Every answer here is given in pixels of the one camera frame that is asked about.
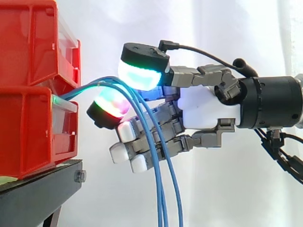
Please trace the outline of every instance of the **metal bolt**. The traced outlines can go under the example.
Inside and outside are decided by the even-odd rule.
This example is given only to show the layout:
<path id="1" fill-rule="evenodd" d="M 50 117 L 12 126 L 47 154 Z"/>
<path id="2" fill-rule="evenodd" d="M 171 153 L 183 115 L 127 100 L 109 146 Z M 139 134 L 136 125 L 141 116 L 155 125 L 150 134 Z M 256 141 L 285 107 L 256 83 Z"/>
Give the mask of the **metal bolt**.
<path id="1" fill-rule="evenodd" d="M 75 182 L 84 183 L 86 181 L 86 171 L 78 170 L 75 173 Z"/>

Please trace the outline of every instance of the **green light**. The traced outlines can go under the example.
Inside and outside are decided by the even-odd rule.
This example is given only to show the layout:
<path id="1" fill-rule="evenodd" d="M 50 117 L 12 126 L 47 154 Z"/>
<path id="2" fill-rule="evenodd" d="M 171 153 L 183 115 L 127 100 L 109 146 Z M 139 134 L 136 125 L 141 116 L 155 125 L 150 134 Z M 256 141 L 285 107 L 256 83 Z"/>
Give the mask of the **green light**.
<path id="1" fill-rule="evenodd" d="M 141 69 L 120 61 L 118 75 L 128 86 L 149 91 L 154 89 L 161 78 L 161 73 L 154 70 Z"/>

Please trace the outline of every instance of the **black sensor cap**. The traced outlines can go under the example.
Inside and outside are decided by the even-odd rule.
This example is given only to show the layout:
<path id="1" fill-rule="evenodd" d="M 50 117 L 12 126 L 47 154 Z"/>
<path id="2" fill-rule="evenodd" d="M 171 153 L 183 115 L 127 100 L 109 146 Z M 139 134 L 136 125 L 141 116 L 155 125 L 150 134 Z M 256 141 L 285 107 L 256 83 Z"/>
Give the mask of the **black sensor cap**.
<path id="1" fill-rule="evenodd" d="M 126 43 L 123 46 L 121 60 L 131 66 L 164 73 L 169 56 L 155 46 Z"/>
<path id="2" fill-rule="evenodd" d="M 100 106 L 98 106 L 95 101 L 90 105 L 86 113 L 99 128 L 107 128 L 112 130 L 117 127 L 122 120 L 122 118 L 117 118 L 110 115 Z"/>

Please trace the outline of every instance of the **cable connector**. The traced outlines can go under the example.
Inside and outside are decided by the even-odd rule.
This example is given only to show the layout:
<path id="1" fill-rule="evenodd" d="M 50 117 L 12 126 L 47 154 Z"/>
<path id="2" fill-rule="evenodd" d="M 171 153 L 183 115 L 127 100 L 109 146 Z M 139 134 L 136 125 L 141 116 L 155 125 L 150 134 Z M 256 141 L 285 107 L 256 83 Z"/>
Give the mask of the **cable connector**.
<path id="1" fill-rule="evenodd" d="M 166 52 L 166 51 L 172 51 L 172 50 L 177 50 L 179 49 L 180 44 L 174 43 L 173 41 L 168 41 L 168 40 L 160 40 L 159 43 L 159 50 Z"/>

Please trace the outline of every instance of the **black shelf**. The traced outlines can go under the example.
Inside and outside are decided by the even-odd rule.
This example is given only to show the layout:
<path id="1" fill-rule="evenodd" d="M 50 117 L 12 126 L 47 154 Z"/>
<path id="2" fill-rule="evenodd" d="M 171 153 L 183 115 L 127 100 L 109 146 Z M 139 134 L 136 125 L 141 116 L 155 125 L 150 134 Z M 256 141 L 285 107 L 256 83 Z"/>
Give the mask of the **black shelf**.
<path id="1" fill-rule="evenodd" d="M 56 226 L 60 207 L 81 188 L 77 181 L 82 160 L 68 160 L 60 167 L 25 180 L 0 186 L 0 227 Z"/>

